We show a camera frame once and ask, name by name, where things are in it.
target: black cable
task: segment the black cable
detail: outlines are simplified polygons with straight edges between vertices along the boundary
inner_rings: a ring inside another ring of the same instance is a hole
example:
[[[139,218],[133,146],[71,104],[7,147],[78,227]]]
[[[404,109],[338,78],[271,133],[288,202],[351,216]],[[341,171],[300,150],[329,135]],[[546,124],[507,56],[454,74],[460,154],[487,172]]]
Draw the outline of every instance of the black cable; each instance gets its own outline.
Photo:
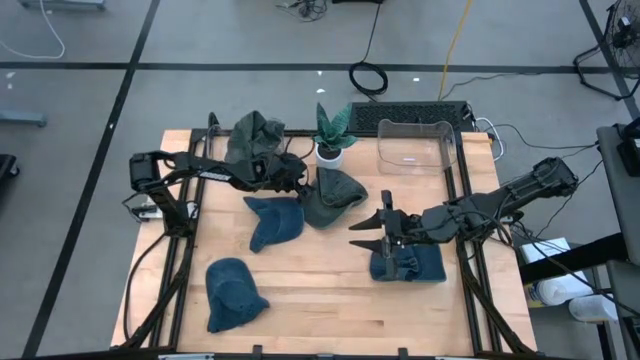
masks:
[[[473,274],[469,262],[464,261],[466,259],[463,257],[463,249],[465,249],[464,242],[460,241],[460,238],[458,238],[456,254],[458,256],[458,259],[460,260],[460,273],[462,274],[462,281],[469,287],[471,292],[475,295],[476,299],[478,299],[478,301],[484,308],[485,313],[498,328],[498,331],[502,335],[502,338],[507,343],[511,351],[514,353],[526,353],[532,355],[535,354],[535,351],[525,345],[518,338],[518,335],[511,329],[507,321],[504,319],[504,317],[502,317],[502,314],[500,314],[498,309],[495,307],[493,301],[491,301],[491,299],[485,294],[482,287],[480,286],[478,279]]]
[[[542,73],[501,73],[501,74],[495,74],[495,75],[491,75],[491,76],[474,76],[471,79],[467,80],[467,81],[462,81],[459,83],[455,83],[451,86],[451,89],[449,89],[449,91],[444,94],[444,96],[440,99],[440,101],[446,99],[449,95],[451,95],[451,93],[453,92],[453,90],[458,87],[458,86],[464,86],[467,84],[470,84],[476,80],[491,80],[491,79],[495,79],[498,77],[503,77],[503,76],[517,76],[517,75],[542,75]]]
[[[591,172],[589,174],[587,174],[584,179],[580,180],[578,182],[578,188],[580,188],[580,185],[582,185],[582,183],[584,183],[585,181],[587,181],[587,179],[589,179],[589,177],[591,177],[591,175],[593,175],[596,170],[598,170],[598,167],[600,166],[600,164],[602,164],[602,160],[600,160],[596,166],[593,168],[593,170],[591,170]],[[562,209],[564,209],[565,206],[567,206],[567,203],[569,202],[569,200],[571,200],[573,198],[573,194],[571,194],[567,200],[564,201],[564,203],[562,204],[562,206],[560,206],[560,208],[551,216],[551,218],[549,219],[549,221],[547,222],[547,225],[545,225],[542,230],[540,230],[540,232],[538,232],[538,234],[536,235],[536,237],[540,237],[540,235],[542,234],[542,232],[544,232],[547,228],[549,228],[549,226],[551,225],[551,222],[553,221],[553,219],[555,219],[556,216],[558,216],[558,214],[560,213],[560,211],[562,211]]]
[[[282,12],[285,12],[300,22],[314,22],[322,19],[327,13],[327,0],[298,0],[291,5],[276,5],[276,8]],[[292,8],[297,8],[298,11],[291,11]]]
[[[493,127],[509,127],[512,128],[513,130],[515,130],[515,132],[518,134],[518,136],[520,137],[520,140],[522,140],[522,142],[532,148],[537,148],[537,149],[550,149],[550,150],[566,150],[566,149],[582,149],[582,148],[591,148],[597,144],[588,144],[588,145],[571,145],[571,146],[544,146],[544,145],[533,145],[530,144],[529,142],[527,142],[527,140],[524,139],[524,137],[522,136],[522,133],[520,133],[520,130],[518,130],[517,127],[511,125],[511,124],[498,124],[498,125],[494,125]]]
[[[287,141],[287,145],[284,147],[284,153],[286,154],[289,151],[289,145],[291,145],[291,141],[293,141],[293,136],[289,137],[289,141]]]
[[[316,142],[313,141],[313,138],[310,138],[310,139],[311,139],[311,150],[309,150],[308,153],[306,153],[303,156],[301,156],[300,160],[304,160],[304,159],[308,158],[311,154],[313,154],[313,150],[315,150],[315,148],[316,148]]]
[[[567,154],[567,155],[563,155],[563,156],[561,156],[561,157],[560,157],[560,159],[566,159],[566,158],[568,158],[568,157],[572,157],[572,156],[574,156],[574,155],[578,155],[578,154],[580,154],[581,152],[583,152],[583,151],[585,151],[585,150],[588,150],[588,149],[591,149],[592,147],[597,146],[597,145],[598,145],[598,144],[596,143],[596,144],[593,144],[593,145],[591,145],[591,146],[585,146],[584,148],[582,148],[582,149],[580,149],[580,150],[578,150],[578,151],[576,151],[576,152],[573,152],[573,153],[571,153],[571,154]]]
[[[151,245],[149,245],[149,247],[138,257],[135,264],[133,264],[133,267],[131,268],[131,272],[129,273],[129,278],[127,279],[127,287],[124,293],[124,312],[122,315],[122,329],[124,332],[124,338],[127,341],[131,339],[131,337],[129,336],[129,299],[131,297],[131,283],[133,282],[133,275],[136,273],[136,270],[138,270],[138,266],[140,266],[142,260],[151,252],[151,250],[153,250],[156,246],[158,246],[158,244],[160,244],[160,242],[166,235],[167,233],[165,231],[162,233],[162,235],[160,235],[160,237],[158,237],[158,239],[156,239],[153,243],[151,243]]]
[[[544,256],[545,259],[549,260],[549,262],[551,262],[552,264],[554,264],[557,267],[559,267],[560,269],[562,269],[562,271],[564,271],[567,275],[571,275],[572,277],[574,277],[576,280],[578,280],[582,284],[584,284],[584,285],[588,286],[589,288],[591,288],[591,290],[593,290],[593,292],[595,294],[604,296],[607,300],[609,300],[612,303],[616,304],[618,307],[628,311],[633,316],[640,317],[640,312],[638,312],[638,311],[630,308],[629,306],[617,301],[611,295],[609,295],[606,291],[598,289],[597,287],[589,284],[588,281],[586,281],[583,278],[581,278],[580,276],[576,275],[573,271],[571,271],[568,267],[564,266],[561,262],[559,262],[559,261],[555,260],[554,258],[550,257],[549,255],[547,255],[542,249],[540,249],[538,247],[538,244],[536,244],[536,241],[531,238],[531,236],[528,234],[528,232],[525,231],[524,233],[526,235],[526,239],[529,242],[529,244],[531,244],[542,256]]]
[[[489,215],[489,214],[487,214],[485,212],[482,212],[482,211],[466,210],[466,211],[461,212],[461,214],[466,214],[466,213],[480,215],[483,218],[489,220],[491,223],[493,223],[493,225],[495,225],[496,230],[498,231],[498,237],[500,238],[500,241],[504,245],[507,245],[509,247],[513,246],[513,239],[511,238],[511,234],[509,234],[507,229],[504,227],[504,225],[502,225],[500,223],[500,221],[498,219],[496,219],[493,216],[491,216],[491,215]]]
[[[359,62],[349,67],[349,80],[351,80],[351,83],[353,84],[353,86],[355,86],[355,88],[358,91],[366,95],[373,102],[378,102],[378,100],[374,98],[375,95],[382,95],[389,88],[389,78],[387,77],[387,73],[384,70],[382,70],[381,67],[365,62],[365,60],[367,60],[367,57],[369,56],[369,51],[371,50],[371,42],[373,41],[373,34],[376,31],[376,24],[378,23],[378,15],[380,14],[380,5],[382,4],[378,4],[378,8],[376,9],[376,16],[373,20],[373,27],[371,28],[371,34],[369,35],[369,44],[367,45],[367,52],[365,53],[362,60],[360,60]],[[382,78],[382,86],[377,89],[367,89],[364,86],[358,84],[354,76],[354,72],[358,68],[365,68],[378,74],[380,78]]]

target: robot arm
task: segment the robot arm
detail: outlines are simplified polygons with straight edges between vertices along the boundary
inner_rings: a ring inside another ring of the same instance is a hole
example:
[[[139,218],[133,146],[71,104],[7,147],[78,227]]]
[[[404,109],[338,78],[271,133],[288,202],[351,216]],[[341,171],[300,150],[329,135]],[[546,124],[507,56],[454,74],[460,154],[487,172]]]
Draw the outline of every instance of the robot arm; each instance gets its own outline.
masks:
[[[171,169],[160,176],[158,162]],[[189,231],[189,211],[186,202],[176,200],[168,187],[184,179],[199,177],[229,183],[247,192],[258,190],[306,191],[300,185],[307,165],[289,153],[262,156],[237,163],[226,163],[191,155],[187,152],[152,151],[134,154],[129,160],[131,188],[148,195],[162,211],[168,235],[184,236]]]
[[[350,243],[380,254],[387,261],[387,273],[396,273],[393,261],[398,246],[444,244],[458,237],[461,241],[486,239],[498,227],[499,219],[522,217],[519,209],[538,198],[569,196],[578,187],[578,177],[560,158],[547,158],[528,174],[488,193],[464,196],[425,210],[422,215],[407,215],[394,210],[391,192],[382,191],[384,207],[371,218],[351,226],[350,230],[384,227],[380,240],[355,240]]]

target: gray cloth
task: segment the gray cloth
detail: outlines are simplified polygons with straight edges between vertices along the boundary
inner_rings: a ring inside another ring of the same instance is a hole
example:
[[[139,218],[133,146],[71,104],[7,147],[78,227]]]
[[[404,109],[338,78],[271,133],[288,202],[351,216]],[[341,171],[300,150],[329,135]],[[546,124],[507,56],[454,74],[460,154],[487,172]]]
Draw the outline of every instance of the gray cloth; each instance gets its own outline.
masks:
[[[256,283],[244,262],[225,258],[211,264],[205,278],[212,333],[233,329],[255,319],[269,302],[258,295]]]
[[[278,149],[283,136],[282,122],[266,120],[259,112],[252,111],[233,126],[224,161],[237,163],[257,155],[273,153]]]
[[[364,186],[340,170],[316,168],[316,179],[311,186],[313,191],[300,196],[299,201],[304,209],[304,220],[317,229],[328,227],[368,197]]]
[[[260,217],[249,243],[249,249],[254,253],[260,252],[267,245],[293,240],[302,234],[304,214],[296,199],[258,199],[246,196],[244,202]]]

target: crumpled cloth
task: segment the crumpled cloth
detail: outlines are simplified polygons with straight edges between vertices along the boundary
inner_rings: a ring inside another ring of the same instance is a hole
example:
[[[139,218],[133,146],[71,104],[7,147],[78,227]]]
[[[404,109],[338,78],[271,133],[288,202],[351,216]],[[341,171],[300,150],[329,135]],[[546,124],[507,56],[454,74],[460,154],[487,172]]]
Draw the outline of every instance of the crumpled cloth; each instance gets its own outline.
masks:
[[[266,120],[259,112],[252,111],[233,126],[224,161],[236,163],[261,154],[273,153],[278,149],[283,136],[282,122]]]

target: transparent container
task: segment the transparent container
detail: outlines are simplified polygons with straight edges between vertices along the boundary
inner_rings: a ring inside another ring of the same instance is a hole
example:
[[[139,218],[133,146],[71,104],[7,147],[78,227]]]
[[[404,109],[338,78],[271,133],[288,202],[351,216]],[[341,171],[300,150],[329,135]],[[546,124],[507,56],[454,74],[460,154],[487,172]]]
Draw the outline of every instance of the transparent container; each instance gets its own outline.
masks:
[[[384,174],[435,175],[455,164],[451,124],[378,124],[378,170]]]

